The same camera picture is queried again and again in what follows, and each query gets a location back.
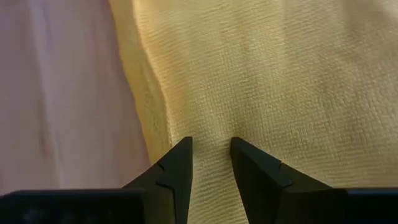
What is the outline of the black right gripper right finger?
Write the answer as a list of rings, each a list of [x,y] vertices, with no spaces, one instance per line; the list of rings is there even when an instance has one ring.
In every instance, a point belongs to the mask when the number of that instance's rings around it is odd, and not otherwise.
[[[398,224],[398,188],[333,188],[237,137],[230,153],[249,224]]]

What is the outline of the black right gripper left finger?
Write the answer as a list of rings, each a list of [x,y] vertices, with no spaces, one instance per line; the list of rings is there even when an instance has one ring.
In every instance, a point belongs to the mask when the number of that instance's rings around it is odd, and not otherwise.
[[[120,189],[18,190],[0,196],[0,224],[187,224],[192,138]]]

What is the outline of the yellow microfiber towel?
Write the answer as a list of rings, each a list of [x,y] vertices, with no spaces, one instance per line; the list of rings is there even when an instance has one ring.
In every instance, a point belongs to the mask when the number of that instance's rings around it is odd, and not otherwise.
[[[240,137],[335,187],[398,187],[398,0],[108,0],[149,158],[193,138],[188,224],[245,224]]]

